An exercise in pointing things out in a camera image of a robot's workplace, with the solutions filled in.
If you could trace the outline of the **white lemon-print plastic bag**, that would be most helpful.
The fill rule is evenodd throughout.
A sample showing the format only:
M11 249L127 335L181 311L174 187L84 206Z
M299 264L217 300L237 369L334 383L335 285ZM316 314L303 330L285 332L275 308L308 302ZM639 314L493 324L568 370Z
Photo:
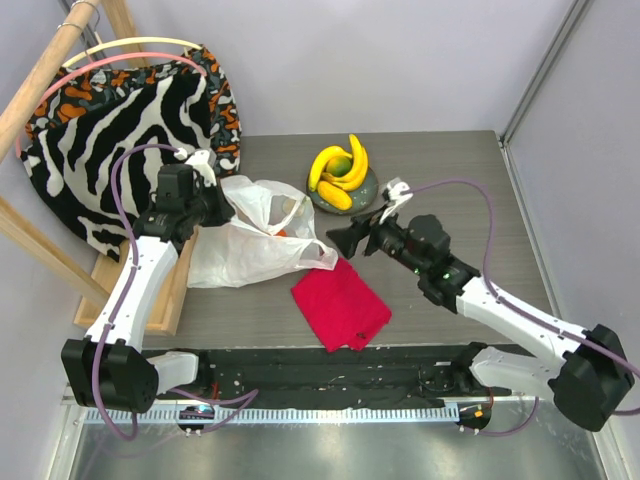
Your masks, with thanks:
M221 180L234 209L229 223L200 229L189 288L240 288L306 269L332 270L337 251L316 236L311 199L278 181L243 175ZM287 237L272 236L284 229Z

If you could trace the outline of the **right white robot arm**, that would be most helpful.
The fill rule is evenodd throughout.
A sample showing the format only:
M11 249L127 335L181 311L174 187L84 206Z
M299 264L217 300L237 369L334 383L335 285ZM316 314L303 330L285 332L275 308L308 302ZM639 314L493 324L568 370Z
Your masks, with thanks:
M412 271L418 289L436 306L482 323L524 349L501 353L484 344L451 371L457 391L484 386L550 400L572 423L600 431L634 386L632 366L619 336L598 324L570 324L514 297L450 251L450 237L433 215L413 218L403 228L379 211L352 218L350 226L328 231L347 259L361 241L366 255L377 251Z

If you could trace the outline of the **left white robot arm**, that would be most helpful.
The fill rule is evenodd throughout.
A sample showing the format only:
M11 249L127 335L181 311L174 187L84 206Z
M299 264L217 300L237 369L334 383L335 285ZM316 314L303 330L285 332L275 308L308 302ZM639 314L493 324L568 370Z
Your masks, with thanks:
M156 298L186 242L198 227L222 226L233 215L208 162L191 157L161 168L155 198L134 223L135 244L108 302L85 337L62 348L79 405L141 414L174 387L193 399L211 391L213 375L197 355L147 359L142 343Z

